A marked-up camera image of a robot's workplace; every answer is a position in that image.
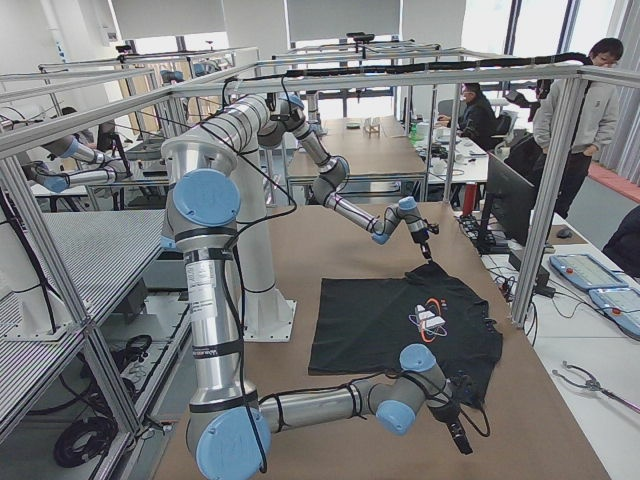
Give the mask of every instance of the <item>robotic arm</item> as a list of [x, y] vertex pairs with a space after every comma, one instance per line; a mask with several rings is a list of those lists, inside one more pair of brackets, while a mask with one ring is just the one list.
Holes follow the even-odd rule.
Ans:
[[296, 97], [281, 100], [278, 112], [271, 115], [269, 123], [258, 132], [260, 145], [273, 148], [282, 141], [285, 131], [293, 133], [318, 166], [319, 175], [313, 182], [313, 194], [321, 205], [364, 228], [380, 245], [389, 240], [400, 222], [406, 222], [413, 241], [420, 245], [424, 258], [430, 261], [431, 250], [427, 242], [429, 232], [437, 234], [438, 226], [431, 225], [422, 218], [413, 197], [405, 197], [397, 204], [387, 207], [383, 219], [376, 218], [345, 200], [337, 190], [349, 174], [349, 164], [343, 157], [332, 156], [325, 150], [312, 124], [304, 117], [302, 102]]
[[111, 158], [99, 150], [89, 148], [73, 135], [54, 140], [42, 147], [57, 157], [78, 160], [83, 167], [72, 172], [53, 172], [44, 162], [25, 166], [29, 180], [34, 180], [55, 193], [74, 185], [108, 185], [131, 176], [126, 160]]
[[[227, 285], [227, 279], [233, 277], [228, 266], [234, 259], [230, 245], [237, 238], [240, 189], [245, 187], [238, 188], [242, 178], [232, 181], [229, 176], [240, 168], [239, 157], [257, 157], [258, 144], [276, 146], [286, 131], [296, 136], [318, 165], [320, 175], [314, 182], [314, 192], [325, 207], [370, 232], [380, 244], [404, 221], [425, 258], [431, 258], [429, 226], [413, 198], [388, 207], [384, 218], [379, 219], [336, 193], [347, 176], [347, 162], [324, 149], [301, 114], [300, 105], [290, 100], [265, 101], [249, 95], [165, 141], [162, 156], [174, 188], [167, 197], [163, 242], [181, 251], [185, 260], [198, 381], [189, 404], [187, 445], [201, 472], [210, 479], [248, 479], [269, 450], [271, 432], [284, 427], [375, 414], [387, 429], [402, 435], [424, 404], [447, 424], [460, 451], [471, 453], [458, 421], [459, 405], [451, 384], [423, 345], [403, 351], [403, 372], [393, 385], [359, 381], [326, 394], [270, 396], [259, 401], [255, 385], [245, 381], [243, 337], [247, 326], [241, 324], [232, 288]], [[251, 209], [251, 203], [264, 207], [260, 182], [256, 190], [243, 191], [243, 208], [248, 205]], [[260, 239], [250, 243], [248, 253], [254, 254], [261, 243]], [[260, 269], [252, 271], [261, 274]], [[266, 308], [266, 302], [260, 308]]]

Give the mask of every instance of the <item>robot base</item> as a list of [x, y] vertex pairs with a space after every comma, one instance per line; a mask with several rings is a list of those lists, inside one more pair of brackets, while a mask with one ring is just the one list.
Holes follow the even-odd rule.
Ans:
[[296, 302], [286, 300], [277, 288], [247, 293], [247, 342], [288, 342], [291, 339]]

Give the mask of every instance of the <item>keyboard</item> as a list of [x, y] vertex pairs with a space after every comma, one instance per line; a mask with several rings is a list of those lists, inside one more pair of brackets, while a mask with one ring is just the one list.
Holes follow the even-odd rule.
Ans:
[[620, 330], [640, 340], [640, 292], [633, 288], [596, 288], [589, 290], [589, 296]]
[[580, 290], [629, 286], [589, 254], [552, 255], [549, 257], [549, 262], [566, 280]]
[[493, 232], [487, 231], [482, 245], [478, 244], [478, 233], [480, 231], [480, 222], [473, 215], [464, 215], [458, 217], [458, 223], [464, 231], [464, 234], [471, 240], [480, 254], [507, 254], [510, 252], [507, 240], [497, 237]]

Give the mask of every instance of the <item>table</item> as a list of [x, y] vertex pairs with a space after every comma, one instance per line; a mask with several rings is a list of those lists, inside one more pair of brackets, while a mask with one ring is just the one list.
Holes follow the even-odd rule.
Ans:
[[[350, 183], [405, 180], [424, 185], [424, 161], [394, 117], [380, 118], [380, 133], [371, 135], [363, 128], [347, 129], [347, 123], [352, 121], [346, 118], [325, 121], [328, 134], [321, 138], [331, 155], [341, 155], [349, 163]], [[288, 167], [287, 191], [291, 193], [294, 186], [308, 186], [317, 176], [318, 167], [313, 160], [306, 152], [297, 150]]]
[[[568, 225], [557, 215], [553, 223], [554, 226]], [[555, 244], [555, 254], [588, 253], [606, 267], [619, 270], [602, 252], [575, 233], [572, 239], [564, 240], [557, 239], [552, 234], [550, 241]], [[591, 303], [588, 294], [572, 287], [556, 273], [549, 263], [549, 257], [548, 254], [544, 255], [542, 260], [542, 265], [550, 272], [549, 285], [556, 288], [557, 292]], [[511, 270], [506, 255], [488, 256], [485, 258], [485, 265], [502, 275], [518, 276]], [[624, 279], [635, 288], [640, 288], [630, 277], [625, 275]], [[568, 378], [580, 382], [582, 377], [574, 377], [571, 372], [562, 368], [562, 362], [566, 360], [591, 371], [603, 387], [638, 404], [640, 344], [624, 335], [614, 322], [585, 305], [579, 306], [575, 314], [571, 315], [577, 300], [556, 294], [553, 300], [535, 296], [534, 303], [538, 310], [538, 333], [534, 348], [547, 373], [556, 383], [611, 478], [636, 478], [640, 470], [640, 458], [635, 448], [640, 438], [640, 415], [602, 394], [583, 392], [571, 387], [551, 375], [551, 371], [557, 369]]]
[[[363, 208], [375, 214], [384, 210], [382, 205]], [[609, 478], [524, 334], [508, 320], [508, 306], [460, 232], [452, 210], [439, 203], [420, 204], [420, 208], [430, 222], [440, 224], [440, 234], [430, 241], [435, 260], [490, 302], [491, 316], [504, 334], [502, 360], [486, 399], [491, 437], [483, 439], [469, 431], [475, 453], [462, 456], [446, 428], [426, 410], [403, 437], [387, 433], [372, 418], [344, 420], [274, 435], [269, 472], [255, 478]], [[301, 207], [270, 223], [278, 286], [298, 302], [297, 318], [290, 343], [247, 344], [247, 378], [257, 383], [261, 395], [354, 378], [307, 374], [321, 279], [398, 278], [423, 263], [418, 248], [402, 227], [387, 245], [376, 245], [364, 231], [320, 206]], [[201, 478], [186, 449], [186, 422], [185, 416], [155, 480]]]
[[[459, 161], [456, 158], [453, 164], [454, 175], [452, 182], [454, 184], [465, 184], [468, 182], [486, 183], [489, 168], [489, 154], [482, 150], [473, 140], [468, 138], [459, 138], [459, 140], [456, 144], [456, 157], [460, 155], [462, 159]], [[423, 146], [423, 142], [416, 144], [416, 147]], [[442, 185], [445, 183], [446, 178], [446, 172], [438, 175], [431, 172], [429, 173], [429, 185]]]
[[31, 192], [33, 192], [36, 198], [48, 198], [49, 210], [51, 212], [58, 211], [58, 200], [63, 200], [72, 211], [79, 212], [80, 209], [73, 202], [73, 199], [88, 196], [86, 187], [82, 185], [67, 188], [62, 192], [55, 193], [36, 183], [35, 185], [31, 186]]

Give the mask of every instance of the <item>person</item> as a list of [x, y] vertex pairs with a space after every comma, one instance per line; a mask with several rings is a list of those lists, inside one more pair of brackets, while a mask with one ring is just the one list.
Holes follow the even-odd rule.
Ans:
[[[62, 115], [70, 115], [72, 113], [77, 113], [77, 110], [73, 107], [62, 107]], [[78, 139], [80, 143], [86, 145], [90, 148], [96, 148], [96, 143], [93, 137], [93, 133], [88, 128], [76, 132], [73, 134], [74, 137]]]
[[[589, 52], [589, 60], [596, 67], [612, 67], [622, 57], [622, 42], [617, 38], [603, 38]], [[533, 135], [542, 149], [528, 180], [540, 187], [542, 171], [551, 143], [551, 126], [565, 80], [551, 85], [547, 97], [533, 118]], [[571, 140], [571, 151], [560, 183], [554, 211], [567, 218], [569, 208], [589, 173], [591, 158], [611, 142], [618, 122], [618, 97], [614, 85], [589, 82], [580, 107], [578, 125]]]
[[640, 277], [640, 205], [622, 219], [618, 230], [604, 246], [602, 253], [627, 275]]
[[[483, 150], [491, 150], [495, 146], [496, 126], [498, 120], [493, 113], [489, 100], [482, 93], [479, 83], [465, 83], [462, 86], [462, 98], [466, 109], [458, 117], [458, 128], [461, 137], [468, 137]], [[438, 125], [451, 125], [451, 117], [438, 116]]]

